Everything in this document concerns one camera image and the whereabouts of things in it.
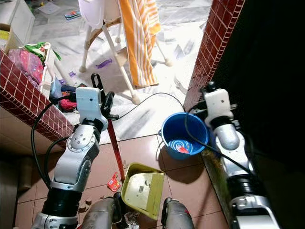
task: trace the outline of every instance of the orange striped towel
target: orange striped towel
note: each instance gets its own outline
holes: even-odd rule
[[[158,84],[150,63],[156,34],[161,30],[155,0],[119,0],[132,82]]]

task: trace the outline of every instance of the white marble floor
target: white marble floor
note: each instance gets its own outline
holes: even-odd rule
[[[50,42],[53,49],[61,55],[64,68],[68,72],[74,71],[75,79],[87,86],[92,85],[90,80],[92,73],[100,74],[105,91],[115,92],[112,114],[122,115],[134,108],[135,105],[130,100],[130,92],[116,63],[108,64],[101,69],[95,68],[96,64],[109,58],[113,59],[103,33],[95,39],[89,49],[87,72],[78,71],[82,60],[86,25],[82,18],[66,21],[64,17],[65,13],[78,8],[78,2],[77,0],[54,0],[53,3],[61,8],[54,14],[47,15],[35,10],[31,42]],[[165,92],[177,97],[183,104],[184,93],[193,72],[211,0],[157,0],[157,5],[162,24],[158,39],[167,55],[174,60],[174,66],[165,66],[159,50],[155,47],[152,64],[160,83],[146,88],[137,88],[137,91],[141,100],[156,92]],[[110,28],[113,38],[117,30],[116,25]],[[122,42],[117,45],[117,49],[125,44],[123,34],[121,39]],[[126,140],[156,134],[168,116],[182,110],[179,103],[167,95],[153,96],[124,118],[113,122],[117,138]],[[78,123],[77,114],[66,113],[66,116],[73,124]],[[100,144],[109,142],[108,133],[103,132]]]

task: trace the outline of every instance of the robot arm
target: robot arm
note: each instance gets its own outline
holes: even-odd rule
[[[67,140],[66,150],[55,167],[48,198],[42,212],[37,214],[32,229],[76,228],[79,201],[92,162],[99,153],[100,134],[108,126],[112,98],[113,93],[105,96],[100,88],[76,89],[81,125]]]
[[[248,174],[236,164],[221,158],[227,185],[231,194],[231,206],[235,214],[232,223],[234,229],[279,229],[279,225],[271,210],[264,188],[256,176],[245,150],[244,136],[236,131],[232,123],[229,94],[225,89],[216,89],[209,82],[204,98],[208,116],[205,123],[212,128],[218,150],[248,168]]]

